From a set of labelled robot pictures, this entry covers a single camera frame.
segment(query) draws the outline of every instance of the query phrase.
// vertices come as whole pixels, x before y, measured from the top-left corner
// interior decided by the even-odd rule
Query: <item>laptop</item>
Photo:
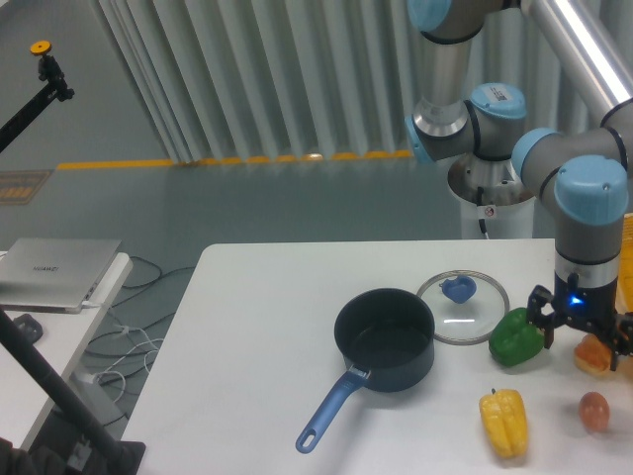
[[[121,245],[116,239],[24,237],[0,259],[0,307],[79,313]]]

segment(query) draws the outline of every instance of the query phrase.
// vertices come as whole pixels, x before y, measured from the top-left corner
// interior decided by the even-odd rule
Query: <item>glass lid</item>
[[[452,270],[431,277],[417,296],[433,313],[435,339],[450,344],[486,341],[510,307],[501,284],[472,270]]]

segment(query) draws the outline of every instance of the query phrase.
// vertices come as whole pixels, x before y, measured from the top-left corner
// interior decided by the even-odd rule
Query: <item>white table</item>
[[[205,250],[125,440],[147,452],[140,472],[158,474],[371,475],[507,473],[489,447],[479,399],[514,388],[526,405],[530,447],[520,473],[629,473],[633,383],[578,370],[583,334],[556,330],[552,349],[502,369],[488,346],[435,342],[435,363],[397,394],[361,389],[308,455],[295,440],[344,370],[333,340],[343,305],[363,291],[416,292],[453,269],[489,274],[512,308],[535,284],[553,283],[553,242],[410,241],[214,245]],[[598,390],[610,431],[587,434],[581,396]]]
[[[35,347],[64,379],[79,362],[110,304],[132,270],[127,254],[119,253],[93,292],[90,301],[103,304],[79,314],[29,312],[43,327]],[[7,312],[16,318],[24,312]],[[0,345],[0,437],[28,449],[53,406],[52,400],[20,364]]]

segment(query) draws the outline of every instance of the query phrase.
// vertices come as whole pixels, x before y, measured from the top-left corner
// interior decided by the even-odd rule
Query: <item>black pole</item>
[[[47,84],[18,113],[9,119],[0,129],[0,151],[4,150],[14,138],[29,126],[42,111],[55,100],[57,91],[52,84]]]
[[[136,473],[145,445],[141,442],[114,440],[2,309],[0,342],[63,410],[66,417],[90,439],[107,460],[110,470],[122,474]]]

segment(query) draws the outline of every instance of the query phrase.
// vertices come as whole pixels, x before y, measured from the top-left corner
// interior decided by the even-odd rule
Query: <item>orange object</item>
[[[43,54],[49,52],[51,48],[52,45],[47,41],[33,43],[31,45],[31,54],[35,56],[42,56]]]
[[[586,393],[578,406],[578,415],[587,430],[604,432],[609,425],[611,411],[600,393]]]
[[[617,372],[629,381],[633,381],[633,357],[621,358],[617,363]]]
[[[633,214],[624,215],[616,308],[621,314],[633,309]]]
[[[582,371],[601,376],[611,367],[611,350],[590,333],[574,349],[574,362]]]

